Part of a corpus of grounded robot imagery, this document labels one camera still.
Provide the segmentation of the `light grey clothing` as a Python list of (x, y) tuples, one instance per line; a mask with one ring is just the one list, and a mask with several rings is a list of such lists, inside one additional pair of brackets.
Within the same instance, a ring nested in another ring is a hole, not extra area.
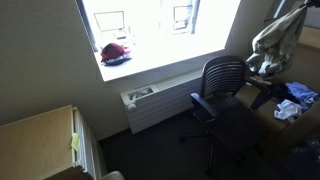
[(253, 54), (247, 59), (251, 72), (272, 79), (287, 69), (301, 35), (308, 7), (291, 10), (269, 24), (252, 41)]

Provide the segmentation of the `black office chair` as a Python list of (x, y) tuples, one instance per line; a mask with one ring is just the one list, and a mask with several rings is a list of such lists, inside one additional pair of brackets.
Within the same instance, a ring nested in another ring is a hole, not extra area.
[(263, 152), (260, 143), (266, 137), (265, 128), (253, 112), (235, 97), (246, 82), (246, 64), (240, 57), (215, 57), (203, 67), (200, 92), (190, 94), (193, 116), (205, 131), (181, 135), (179, 141), (200, 137), (210, 139), (208, 176), (214, 172), (214, 140), (233, 152), (238, 163), (246, 160), (249, 150)]

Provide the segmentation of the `dark navy clothing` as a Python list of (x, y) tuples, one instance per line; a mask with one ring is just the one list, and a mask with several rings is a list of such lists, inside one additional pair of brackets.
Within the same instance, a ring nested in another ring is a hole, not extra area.
[(285, 84), (268, 85), (268, 92), (261, 90), (253, 101), (251, 108), (258, 109), (272, 98), (276, 98), (278, 101), (283, 102), (285, 99), (294, 103), (299, 101), (289, 92), (289, 89)]

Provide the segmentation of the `white clothing piece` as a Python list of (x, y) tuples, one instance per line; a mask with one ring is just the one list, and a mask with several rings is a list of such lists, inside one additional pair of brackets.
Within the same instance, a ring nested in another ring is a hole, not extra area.
[(277, 107), (278, 109), (274, 111), (274, 117), (280, 120), (288, 120), (290, 123), (293, 123), (302, 114), (302, 107), (287, 99), (278, 104)]

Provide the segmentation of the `tan sofa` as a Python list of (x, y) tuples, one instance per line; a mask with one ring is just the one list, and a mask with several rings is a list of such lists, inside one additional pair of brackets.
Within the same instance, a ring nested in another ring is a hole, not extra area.
[(236, 98), (266, 130), (263, 151), (279, 156), (320, 127), (320, 30), (304, 27), (288, 69), (267, 91), (244, 85)]

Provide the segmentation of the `blue clothing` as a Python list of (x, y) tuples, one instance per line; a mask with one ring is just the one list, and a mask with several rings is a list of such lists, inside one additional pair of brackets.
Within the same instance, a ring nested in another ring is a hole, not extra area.
[(289, 92), (300, 102), (304, 110), (309, 109), (319, 97), (318, 93), (298, 82), (286, 83), (286, 86)]

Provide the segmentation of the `dark blue folded clothes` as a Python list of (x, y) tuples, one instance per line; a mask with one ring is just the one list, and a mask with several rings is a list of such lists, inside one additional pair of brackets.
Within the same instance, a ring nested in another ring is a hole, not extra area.
[(129, 60), (131, 60), (131, 57), (129, 56), (119, 56), (115, 59), (102, 60), (101, 64), (103, 66), (118, 66)]

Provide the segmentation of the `maroon cap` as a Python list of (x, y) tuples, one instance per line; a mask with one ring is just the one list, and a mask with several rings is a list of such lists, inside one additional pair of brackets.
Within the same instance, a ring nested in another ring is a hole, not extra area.
[(102, 49), (100, 55), (103, 60), (110, 60), (116, 59), (123, 55), (127, 55), (129, 53), (129, 49), (125, 49), (123, 46), (116, 43), (109, 43)]

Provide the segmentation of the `yellow sticky note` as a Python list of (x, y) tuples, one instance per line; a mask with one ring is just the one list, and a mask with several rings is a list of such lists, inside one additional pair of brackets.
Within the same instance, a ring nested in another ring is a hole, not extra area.
[(73, 150), (78, 151), (80, 135), (78, 133), (72, 134), (71, 147)]

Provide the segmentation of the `light wood desk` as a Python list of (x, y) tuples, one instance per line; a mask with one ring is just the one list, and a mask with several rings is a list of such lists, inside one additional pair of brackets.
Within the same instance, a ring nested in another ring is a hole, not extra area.
[[(80, 135), (78, 151), (72, 134)], [(0, 127), (0, 180), (99, 180), (97, 144), (71, 105)]]

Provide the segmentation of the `white wall heater unit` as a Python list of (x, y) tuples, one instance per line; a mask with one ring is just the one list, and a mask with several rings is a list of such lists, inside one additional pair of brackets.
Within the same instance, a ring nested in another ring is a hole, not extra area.
[(192, 107), (191, 93), (201, 89), (202, 70), (192, 71), (121, 93), (133, 134)]

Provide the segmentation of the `window frame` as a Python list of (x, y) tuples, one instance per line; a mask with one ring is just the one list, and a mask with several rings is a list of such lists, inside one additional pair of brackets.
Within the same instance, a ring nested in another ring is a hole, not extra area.
[(200, 0), (76, 0), (94, 52), (194, 34)]

